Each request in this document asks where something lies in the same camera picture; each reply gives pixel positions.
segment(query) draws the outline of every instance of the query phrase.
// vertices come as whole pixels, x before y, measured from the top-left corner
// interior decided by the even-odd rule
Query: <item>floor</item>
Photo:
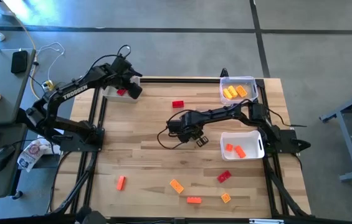
[[[51,69],[55,82],[83,75],[91,62],[130,44],[145,75],[281,78],[298,137],[312,213],[352,221],[352,171],[339,124],[318,117],[352,97],[352,0],[13,0],[10,8],[32,30],[36,46],[66,49]],[[14,19],[0,16],[0,48],[31,48]],[[57,52],[46,50],[36,78],[47,79]],[[32,104],[28,88],[22,107]],[[69,117],[72,101],[61,106]],[[0,218],[44,214],[53,169],[22,173],[24,198],[0,198]]]

